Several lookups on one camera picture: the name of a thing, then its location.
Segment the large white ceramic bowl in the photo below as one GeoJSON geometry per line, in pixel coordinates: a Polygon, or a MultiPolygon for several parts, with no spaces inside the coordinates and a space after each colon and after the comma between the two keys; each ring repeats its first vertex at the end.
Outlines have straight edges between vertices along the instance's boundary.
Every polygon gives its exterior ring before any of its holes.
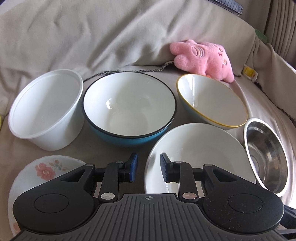
{"type": "Polygon", "coordinates": [[[178,193],[177,183],[166,183],[163,179],[161,153],[166,153],[172,162],[184,161],[194,168],[213,164],[256,182],[246,151],[236,138],[212,125],[188,123],[167,132],[152,148],[144,172],[146,193],[178,193]]]}

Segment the floral white plate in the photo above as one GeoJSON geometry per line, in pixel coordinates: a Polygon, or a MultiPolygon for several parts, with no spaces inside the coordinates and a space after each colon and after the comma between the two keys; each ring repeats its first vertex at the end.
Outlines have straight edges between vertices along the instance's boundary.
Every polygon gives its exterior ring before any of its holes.
{"type": "Polygon", "coordinates": [[[38,185],[83,165],[85,165],[85,162],[73,157],[52,155],[36,159],[20,171],[11,186],[8,198],[9,225],[14,237],[20,232],[13,214],[13,204],[16,198],[38,185]]]}

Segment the dark blue striped cushion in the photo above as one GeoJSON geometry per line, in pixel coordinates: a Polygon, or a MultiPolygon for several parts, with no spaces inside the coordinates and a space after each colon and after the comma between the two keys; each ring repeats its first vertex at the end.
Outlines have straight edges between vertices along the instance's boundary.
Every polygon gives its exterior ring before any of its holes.
{"type": "Polygon", "coordinates": [[[210,2],[230,11],[235,15],[242,15],[243,6],[235,0],[209,0],[210,2]]]}

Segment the stainless steel bowl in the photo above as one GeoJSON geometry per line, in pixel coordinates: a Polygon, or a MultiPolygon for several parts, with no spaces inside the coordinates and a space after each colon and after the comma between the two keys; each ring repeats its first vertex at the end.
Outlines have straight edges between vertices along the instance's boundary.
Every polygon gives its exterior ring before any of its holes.
{"type": "Polygon", "coordinates": [[[244,125],[243,145],[257,185],[283,197],[290,172],[285,149],[276,132],[265,121],[250,118],[244,125]]]}

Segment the pink plush toy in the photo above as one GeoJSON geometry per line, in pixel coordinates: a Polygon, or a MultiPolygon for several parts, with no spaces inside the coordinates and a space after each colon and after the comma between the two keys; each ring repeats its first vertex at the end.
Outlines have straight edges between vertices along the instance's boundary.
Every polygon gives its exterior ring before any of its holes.
{"type": "Polygon", "coordinates": [[[174,65],[180,70],[227,83],[234,81],[230,59],[221,45],[187,40],[170,44],[170,52],[175,56],[174,65]]]}

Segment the beige sofa cover cloth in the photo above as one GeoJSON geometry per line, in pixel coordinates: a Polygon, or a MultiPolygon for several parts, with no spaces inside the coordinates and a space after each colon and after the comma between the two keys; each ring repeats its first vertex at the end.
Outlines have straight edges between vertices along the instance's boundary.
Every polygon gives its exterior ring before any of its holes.
{"type": "Polygon", "coordinates": [[[72,69],[96,73],[162,65],[172,42],[221,44],[240,74],[231,85],[249,115],[270,124],[287,151],[291,181],[284,201],[295,206],[295,71],[256,36],[244,20],[208,1],[25,1],[1,15],[1,214],[16,175],[47,152],[13,136],[8,112],[20,91],[38,76],[72,69]]]}

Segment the blue bowl black rim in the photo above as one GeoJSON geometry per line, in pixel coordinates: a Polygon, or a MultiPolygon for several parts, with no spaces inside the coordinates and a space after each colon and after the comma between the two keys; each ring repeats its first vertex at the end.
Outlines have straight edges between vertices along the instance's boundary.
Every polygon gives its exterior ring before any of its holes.
{"type": "Polygon", "coordinates": [[[177,113],[177,100],[168,85],[156,77],[120,72],[93,82],[83,96],[82,108],[100,138],[132,147],[164,134],[177,113]]]}

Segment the white plastic bowl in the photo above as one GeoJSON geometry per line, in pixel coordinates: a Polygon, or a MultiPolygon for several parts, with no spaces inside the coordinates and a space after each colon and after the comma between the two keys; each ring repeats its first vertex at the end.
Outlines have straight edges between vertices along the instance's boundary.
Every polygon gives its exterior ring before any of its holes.
{"type": "Polygon", "coordinates": [[[8,119],[10,131],[43,150],[63,149],[82,130],[82,93],[82,77],[73,70],[41,75],[14,100],[8,119]]]}

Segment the yellow white clip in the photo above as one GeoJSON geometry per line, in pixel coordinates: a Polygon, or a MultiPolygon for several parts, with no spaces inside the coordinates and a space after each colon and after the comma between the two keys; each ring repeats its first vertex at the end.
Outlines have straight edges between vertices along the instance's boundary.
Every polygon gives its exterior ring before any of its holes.
{"type": "Polygon", "coordinates": [[[258,77],[258,73],[251,67],[244,65],[242,70],[242,75],[244,75],[246,78],[248,78],[251,81],[256,81],[258,77]]]}

